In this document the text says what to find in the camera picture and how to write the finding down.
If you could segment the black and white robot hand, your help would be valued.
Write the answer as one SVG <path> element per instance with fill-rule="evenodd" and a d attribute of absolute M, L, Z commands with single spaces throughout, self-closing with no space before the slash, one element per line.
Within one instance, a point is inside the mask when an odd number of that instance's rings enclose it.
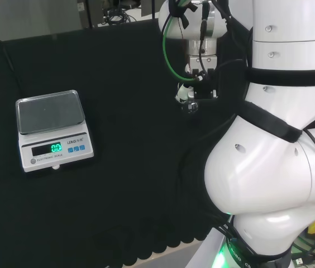
<path fill-rule="evenodd" d="M 185 73 L 192 82 L 179 82 L 175 100 L 180 104 L 183 113 L 196 113 L 199 106 L 217 99 L 216 55 L 189 55 Z"/>

